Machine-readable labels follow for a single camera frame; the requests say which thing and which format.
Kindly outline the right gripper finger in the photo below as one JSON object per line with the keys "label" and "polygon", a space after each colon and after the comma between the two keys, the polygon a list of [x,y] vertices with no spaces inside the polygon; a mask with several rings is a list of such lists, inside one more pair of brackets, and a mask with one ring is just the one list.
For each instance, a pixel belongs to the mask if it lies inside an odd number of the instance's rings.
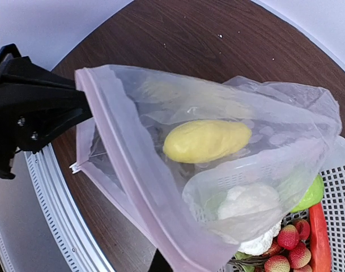
{"label": "right gripper finger", "polygon": [[169,263],[157,249],[150,264],[150,272],[173,272]]}

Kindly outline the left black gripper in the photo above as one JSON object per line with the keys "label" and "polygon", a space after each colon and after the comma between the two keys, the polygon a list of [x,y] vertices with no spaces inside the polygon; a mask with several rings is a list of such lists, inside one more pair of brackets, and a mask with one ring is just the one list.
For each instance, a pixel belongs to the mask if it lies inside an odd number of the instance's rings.
{"label": "left black gripper", "polygon": [[69,128],[92,117],[84,92],[22,56],[0,49],[0,178],[12,180],[20,151],[37,153]]}

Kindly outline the clear dotted zip bag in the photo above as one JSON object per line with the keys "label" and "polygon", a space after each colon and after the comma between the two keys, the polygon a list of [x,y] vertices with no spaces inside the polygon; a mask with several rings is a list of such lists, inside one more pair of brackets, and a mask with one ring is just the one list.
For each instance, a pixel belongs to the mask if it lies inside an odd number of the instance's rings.
{"label": "clear dotted zip bag", "polygon": [[303,198],[342,131],[331,92],[104,65],[75,72],[92,117],[76,163],[174,271],[218,271]]}

